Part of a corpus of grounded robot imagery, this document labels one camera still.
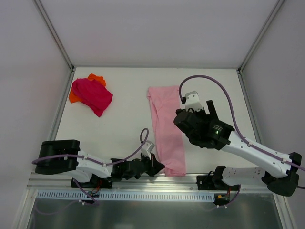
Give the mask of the light pink t shirt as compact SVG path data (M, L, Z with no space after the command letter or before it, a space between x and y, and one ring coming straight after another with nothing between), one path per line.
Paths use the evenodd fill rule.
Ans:
M152 127L160 162L167 177L186 175L183 136L174 125L175 111L180 108L179 86L149 87Z

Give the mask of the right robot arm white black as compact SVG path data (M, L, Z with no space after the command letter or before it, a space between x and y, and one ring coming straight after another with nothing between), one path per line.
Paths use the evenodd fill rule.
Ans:
M219 120L212 101L207 101L207 105L208 114L205 110L197 112L192 108L176 110L173 123L191 144L231 153L256 165L250 168L217 166L207 184L217 190L256 185L281 196L292 196L298 187L301 155L279 153L257 142L247 143L236 129Z

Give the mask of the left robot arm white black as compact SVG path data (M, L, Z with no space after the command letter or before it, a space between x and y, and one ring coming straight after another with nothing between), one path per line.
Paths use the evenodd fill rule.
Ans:
M77 140L45 141L39 158L32 164L35 173L41 175L64 174L87 187L94 187L98 180L119 182L123 179L139 179L142 174L155 176L165 166L152 153L154 143L142 141L136 151L140 158L133 160L111 158L101 160L85 153Z

